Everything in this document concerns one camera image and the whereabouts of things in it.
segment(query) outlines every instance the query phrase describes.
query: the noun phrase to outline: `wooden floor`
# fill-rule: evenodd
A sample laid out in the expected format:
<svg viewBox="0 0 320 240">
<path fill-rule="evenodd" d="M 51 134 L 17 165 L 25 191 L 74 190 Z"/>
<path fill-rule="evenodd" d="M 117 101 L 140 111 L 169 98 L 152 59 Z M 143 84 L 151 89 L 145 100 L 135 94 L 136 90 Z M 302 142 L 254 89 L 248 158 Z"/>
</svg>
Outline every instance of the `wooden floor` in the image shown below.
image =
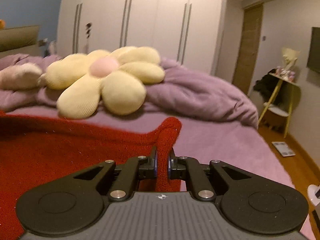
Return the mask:
<svg viewBox="0 0 320 240">
<path fill-rule="evenodd" d="M 303 155 L 299 152 L 299 149 L 295 147 L 293 143 L 289 139 L 284 139 L 283 135 L 273 131 L 269 130 L 266 126 L 260 126 L 258 132 L 260 135 L 265 139 L 265 141 L 268 143 L 271 150 L 275 153 L 275 155 L 278 157 L 279 161 L 284 166 L 285 170 L 289 173 L 291 176 L 292 182 L 295 185 L 296 189 L 300 191 L 305 198 L 309 202 L 309 215 L 310 215 L 310 221 L 313 233 L 316 236 L 317 240 L 320 240 L 320 232 L 317 229 L 316 222 L 314 220 L 313 215 L 311 212 L 314 210 L 313 205 L 308 199 L 307 196 L 307 188 L 310 184 L 319 185 L 320 178 L 317 178 L 316 175 L 310 170 L 309 166 L 303 159 Z M 271 142 L 274 141 L 285 141 L 289 147 L 296 153 L 296 156 L 292 157 L 282 157 L 276 148 L 271 144 Z"/>
</svg>

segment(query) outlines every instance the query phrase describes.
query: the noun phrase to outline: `doorway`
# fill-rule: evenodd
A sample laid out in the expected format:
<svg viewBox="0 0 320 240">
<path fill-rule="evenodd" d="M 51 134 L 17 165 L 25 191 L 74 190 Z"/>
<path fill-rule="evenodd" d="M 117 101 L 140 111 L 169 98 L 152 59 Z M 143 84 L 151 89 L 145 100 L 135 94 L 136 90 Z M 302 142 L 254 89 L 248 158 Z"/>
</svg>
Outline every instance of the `doorway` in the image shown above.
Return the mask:
<svg viewBox="0 0 320 240">
<path fill-rule="evenodd" d="M 241 43 L 232 84 L 248 94 L 260 44 L 263 4 L 244 10 Z"/>
</svg>

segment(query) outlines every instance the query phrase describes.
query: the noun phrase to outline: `gray door handle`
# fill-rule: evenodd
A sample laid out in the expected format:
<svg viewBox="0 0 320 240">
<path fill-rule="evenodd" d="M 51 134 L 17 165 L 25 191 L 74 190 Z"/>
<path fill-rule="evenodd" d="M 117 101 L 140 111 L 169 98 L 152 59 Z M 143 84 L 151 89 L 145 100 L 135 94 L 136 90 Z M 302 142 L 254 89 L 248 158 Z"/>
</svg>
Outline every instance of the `gray door handle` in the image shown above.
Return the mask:
<svg viewBox="0 0 320 240">
<path fill-rule="evenodd" d="M 177 61 L 179 61 L 179 58 L 180 58 L 181 44 L 182 44 L 183 30 L 184 30 L 184 22 L 186 20 L 186 12 L 187 12 L 187 3 L 185 3 L 185 5 L 184 5 L 184 12 L 183 12 L 183 18 L 182 18 L 182 26 L 181 26 L 181 34 L 180 34 Z"/>
<path fill-rule="evenodd" d="M 79 29 L 80 29 L 81 12 L 82 12 L 82 3 L 81 3 L 80 6 L 79 6 L 79 14 L 78 14 L 78 28 L 77 28 L 77 38 L 76 38 L 76 53 L 79 52 Z"/>
<path fill-rule="evenodd" d="M 181 64 L 183 64 L 183 62 L 184 62 L 184 56 L 185 56 L 185 54 L 186 54 L 187 40 L 188 40 L 188 34 L 189 34 L 189 25 L 190 25 L 190 19 L 191 19 L 191 10 L 192 10 L 192 4 L 190 4 L 190 7 L 189 7 L 189 15 L 188 15 L 187 30 L 186 30 L 186 38 L 185 38 L 185 41 L 184 41 L 184 47 L 183 47 Z"/>
<path fill-rule="evenodd" d="M 73 25 L 72 54 L 75 54 L 75 52 L 76 52 L 76 30 L 77 30 L 78 12 L 79 12 L 79 4 L 77 4 L 77 6 L 76 6 L 75 22 Z"/>
<path fill-rule="evenodd" d="M 124 9 L 123 9 L 123 16 L 122 16 L 122 26 L 121 26 L 121 33 L 120 33 L 120 47 L 122 47 L 122 40 L 123 40 L 123 31 L 124 31 L 124 20 L 125 20 L 125 13 L 127 11 L 127 4 L 128 0 L 125 0 L 124 2 Z"/>
<path fill-rule="evenodd" d="M 130 20 L 130 13 L 131 13 L 131 5 L 132 0 L 129 2 L 129 8 L 128 8 L 128 17 L 127 17 L 127 26 L 125 29 L 125 36 L 124 36 L 124 46 L 127 46 L 127 38 L 128 38 L 128 30 L 129 30 L 129 20 Z"/>
</svg>

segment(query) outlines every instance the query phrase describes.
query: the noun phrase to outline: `wooden door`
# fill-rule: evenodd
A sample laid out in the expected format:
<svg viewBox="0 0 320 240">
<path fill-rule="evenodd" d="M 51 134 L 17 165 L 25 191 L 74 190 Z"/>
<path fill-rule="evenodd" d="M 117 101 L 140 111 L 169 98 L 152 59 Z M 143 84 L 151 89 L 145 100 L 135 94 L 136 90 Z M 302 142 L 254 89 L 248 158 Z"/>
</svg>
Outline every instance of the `wooden door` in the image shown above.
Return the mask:
<svg viewBox="0 0 320 240">
<path fill-rule="evenodd" d="M 245 94 L 249 91 L 253 71 L 256 65 L 262 17 L 263 4 L 244 11 L 241 43 L 232 83 Z"/>
<path fill-rule="evenodd" d="M 163 57 L 178 60 L 181 54 L 188 3 L 189 0 L 159 0 L 152 46 Z"/>
<path fill-rule="evenodd" d="M 190 0 L 191 13 L 183 64 L 210 74 L 217 46 L 223 0 Z"/>
<path fill-rule="evenodd" d="M 131 0 L 128 26 L 124 30 L 124 46 L 152 46 L 158 1 Z"/>
<path fill-rule="evenodd" d="M 129 0 L 83 0 L 79 52 L 86 51 L 85 32 L 88 23 L 92 23 L 88 52 L 118 49 L 123 34 L 124 13 L 127 15 L 128 9 Z"/>
<path fill-rule="evenodd" d="M 73 52 L 73 35 L 77 25 L 78 4 L 82 0 L 61 0 L 59 24 L 57 29 L 57 50 L 58 54 L 66 57 Z"/>
</svg>

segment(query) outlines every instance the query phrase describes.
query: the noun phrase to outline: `beige headboard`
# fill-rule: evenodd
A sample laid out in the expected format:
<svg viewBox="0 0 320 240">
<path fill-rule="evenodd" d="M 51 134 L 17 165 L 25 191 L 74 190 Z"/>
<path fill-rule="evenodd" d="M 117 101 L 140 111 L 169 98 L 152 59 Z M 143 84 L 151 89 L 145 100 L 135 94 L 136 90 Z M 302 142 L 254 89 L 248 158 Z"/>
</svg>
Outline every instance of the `beige headboard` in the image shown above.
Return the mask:
<svg viewBox="0 0 320 240">
<path fill-rule="evenodd" d="M 26 26 L 0 30 L 0 58 L 23 53 L 40 56 L 38 46 L 39 26 Z"/>
</svg>

